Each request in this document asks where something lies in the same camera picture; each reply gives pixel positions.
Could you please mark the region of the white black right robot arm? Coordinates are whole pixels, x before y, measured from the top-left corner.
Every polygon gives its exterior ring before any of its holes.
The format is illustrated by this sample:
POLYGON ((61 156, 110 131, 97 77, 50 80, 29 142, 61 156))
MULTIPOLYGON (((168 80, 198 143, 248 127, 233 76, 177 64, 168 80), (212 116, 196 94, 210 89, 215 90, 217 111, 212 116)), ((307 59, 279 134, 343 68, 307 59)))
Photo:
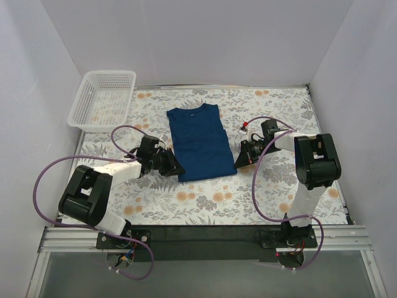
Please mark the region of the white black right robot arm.
POLYGON ((246 139, 240 143, 234 168, 258 166, 266 154, 290 151, 295 157, 298 189, 283 218, 272 220, 273 226, 255 232, 254 236, 263 248, 315 248, 315 209, 326 189, 341 177, 341 164, 332 136, 300 133, 289 126, 281 129, 279 121, 271 117, 263 120, 260 137, 254 137, 247 122, 240 128, 246 139))

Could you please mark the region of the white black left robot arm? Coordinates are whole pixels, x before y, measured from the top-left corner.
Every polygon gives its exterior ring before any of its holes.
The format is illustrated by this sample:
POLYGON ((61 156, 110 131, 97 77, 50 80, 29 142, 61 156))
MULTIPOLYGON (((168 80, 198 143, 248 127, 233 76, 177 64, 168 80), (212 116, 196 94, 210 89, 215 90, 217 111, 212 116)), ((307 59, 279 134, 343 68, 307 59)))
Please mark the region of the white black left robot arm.
POLYGON ((128 220, 108 208, 111 190, 132 179, 142 178, 152 170, 171 177, 185 173, 170 148, 162 140, 144 136, 140 146, 130 150, 120 163, 90 168, 78 166, 60 199, 60 213, 92 228, 111 233, 110 240, 118 248, 126 248, 132 238, 145 244, 150 234, 135 233, 128 220))

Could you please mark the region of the blue printed t-shirt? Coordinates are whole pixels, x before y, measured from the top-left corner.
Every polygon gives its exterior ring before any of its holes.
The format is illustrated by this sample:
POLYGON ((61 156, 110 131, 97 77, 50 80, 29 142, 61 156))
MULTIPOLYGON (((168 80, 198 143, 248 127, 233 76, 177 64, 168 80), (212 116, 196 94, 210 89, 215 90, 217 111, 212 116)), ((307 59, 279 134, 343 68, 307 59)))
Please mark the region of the blue printed t-shirt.
POLYGON ((232 176, 237 173, 217 105, 195 109, 174 108, 166 112, 174 154, 185 173, 180 183, 232 176))

